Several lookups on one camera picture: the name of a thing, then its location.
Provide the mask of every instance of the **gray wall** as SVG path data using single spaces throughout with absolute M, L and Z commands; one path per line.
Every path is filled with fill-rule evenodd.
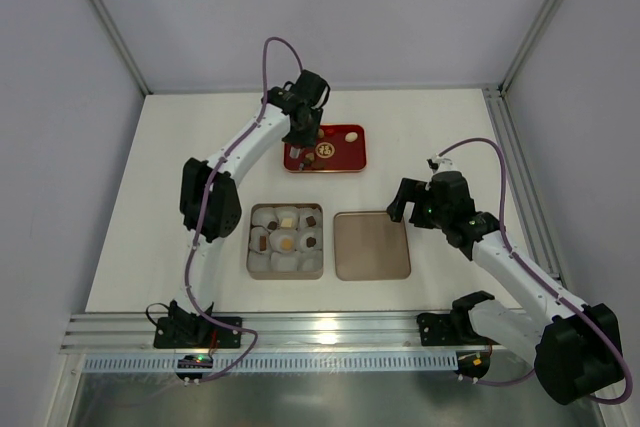
M 636 379 L 639 99 L 640 0 L 565 0 L 510 93 L 570 283 L 617 313 Z
M 0 0 L 0 412 L 43 420 L 142 98 L 85 0 Z
M 542 0 L 105 2 L 157 92 L 258 87 L 270 35 L 298 46 L 334 87 L 498 82 Z M 274 81 L 291 68 L 280 55 Z

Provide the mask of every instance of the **gray floor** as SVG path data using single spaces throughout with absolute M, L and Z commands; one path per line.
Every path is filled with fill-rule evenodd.
M 513 378 L 520 365 L 492 367 Z M 175 376 L 85 374 L 73 427 L 602 427 L 588 401 L 562 407 L 534 378 L 510 388 L 458 383 L 450 373 L 371 372 L 237 375 L 198 387 L 173 387 L 145 400 Z M 113 402 L 141 402 L 135 407 Z

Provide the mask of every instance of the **red tray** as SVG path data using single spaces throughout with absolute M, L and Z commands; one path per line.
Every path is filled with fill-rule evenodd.
M 306 148 L 297 159 L 289 157 L 291 145 L 284 144 L 284 168 L 289 172 L 360 172 L 367 165 L 364 129 L 355 124 L 321 125 L 324 136 L 316 140 L 314 148 Z M 345 136 L 351 132 L 358 134 L 353 142 Z M 307 159 L 313 154 L 313 160 Z

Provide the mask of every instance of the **white tabletop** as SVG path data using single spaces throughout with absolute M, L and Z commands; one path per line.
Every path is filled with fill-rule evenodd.
M 89 312 L 140 312 L 178 291 L 190 238 L 178 210 L 182 167 L 222 147 L 255 112 L 260 94 L 147 97 L 87 304 Z M 411 275 L 405 280 L 344 282 L 336 277 L 333 217 L 384 210 L 402 177 L 428 180 L 426 159 L 472 136 L 494 139 L 482 92 L 386 90 L 332 92 L 323 123 L 365 129 L 367 167 L 353 174 L 291 174 L 283 146 L 265 152 L 240 188 L 244 212 L 226 239 L 213 289 L 218 311 L 447 309 L 477 290 L 517 304 L 491 276 L 450 247 L 441 232 L 407 225 Z M 497 215 L 499 167 L 485 145 L 450 155 L 467 178 L 476 208 Z M 319 280 L 253 280 L 246 270 L 249 219 L 257 203 L 318 203 L 324 211 L 324 275 Z M 511 193 L 511 236 L 524 236 Z

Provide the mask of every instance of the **beige tray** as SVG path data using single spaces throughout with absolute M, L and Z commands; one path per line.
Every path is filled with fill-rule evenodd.
M 320 205 L 318 204 L 296 204 L 293 202 L 286 203 L 286 204 L 256 204 L 251 208 L 251 214 L 249 216 L 249 219 L 253 218 L 253 213 L 261 207 L 288 207 L 288 206 L 297 207 L 299 209 L 300 208 L 318 209 L 320 212 L 322 212 L 322 207 L 320 207 Z M 324 222 L 325 222 L 324 212 L 322 212 L 323 238 L 324 238 Z M 251 278 L 256 280 L 317 280 L 320 277 L 322 277 L 322 274 L 324 273 L 324 242 L 320 252 L 322 252 L 323 265 L 320 268 L 320 270 L 316 272 L 251 272 L 249 270 L 249 265 L 248 265 L 249 264 L 249 246 L 247 245 L 247 260 L 246 260 L 245 267 L 247 269 L 247 272 L 251 276 Z
M 411 274 L 404 220 L 386 212 L 341 212 L 333 218 L 336 275 L 340 280 L 398 280 Z

